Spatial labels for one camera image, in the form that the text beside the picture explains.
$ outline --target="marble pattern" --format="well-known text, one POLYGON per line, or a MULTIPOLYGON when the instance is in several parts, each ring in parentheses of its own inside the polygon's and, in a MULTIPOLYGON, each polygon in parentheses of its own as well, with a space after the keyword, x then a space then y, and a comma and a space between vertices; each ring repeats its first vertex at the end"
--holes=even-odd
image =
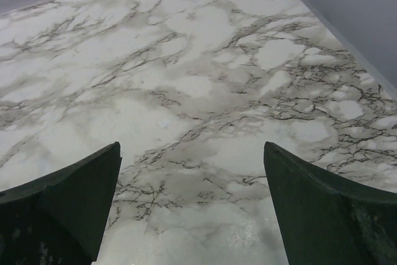
POLYGON ((265 141, 397 191, 396 102, 299 0, 0 17, 0 190, 122 145, 100 265, 287 264, 265 141))

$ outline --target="white marble countertop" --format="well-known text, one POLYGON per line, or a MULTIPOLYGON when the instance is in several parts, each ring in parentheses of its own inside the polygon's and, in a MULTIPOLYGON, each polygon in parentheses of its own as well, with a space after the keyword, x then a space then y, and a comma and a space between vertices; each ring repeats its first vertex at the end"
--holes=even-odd
POLYGON ((397 191, 396 102, 299 0, 10 12, 0 101, 0 190, 121 143, 100 265, 286 264, 265 141, 397 191))

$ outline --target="marble surface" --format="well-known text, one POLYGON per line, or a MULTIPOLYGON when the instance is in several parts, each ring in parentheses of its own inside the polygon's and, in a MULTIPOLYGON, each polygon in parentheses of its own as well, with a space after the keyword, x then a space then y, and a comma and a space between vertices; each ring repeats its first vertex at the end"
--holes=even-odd
POLYGON ((396 102, 299 0, 10 12, 0 101, 0 190, 121 143, 100 265, 287 264, 265 141, 397 191, 396 102))

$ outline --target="marble table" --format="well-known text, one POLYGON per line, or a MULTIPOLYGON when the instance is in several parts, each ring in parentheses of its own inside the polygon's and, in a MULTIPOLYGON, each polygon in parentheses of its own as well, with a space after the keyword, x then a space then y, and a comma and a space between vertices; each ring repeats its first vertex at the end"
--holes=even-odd
POLYGON ((0 97, 0 190, 121 143, 100 265, 287 264, 265 141, 397 192, 396 102, 300 0, 12 11, 0 97))

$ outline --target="black plastic object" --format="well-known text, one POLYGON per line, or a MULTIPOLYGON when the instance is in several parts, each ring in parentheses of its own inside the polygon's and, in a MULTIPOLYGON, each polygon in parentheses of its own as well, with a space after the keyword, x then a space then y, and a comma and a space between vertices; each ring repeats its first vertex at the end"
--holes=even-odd
POLYGON ((121 165, 120 144, 0 192, 1 265, 97 259, 121 165))
POLYGON ((397 194, 266 143, 264 164, 290 265, 397 264, 397 194))

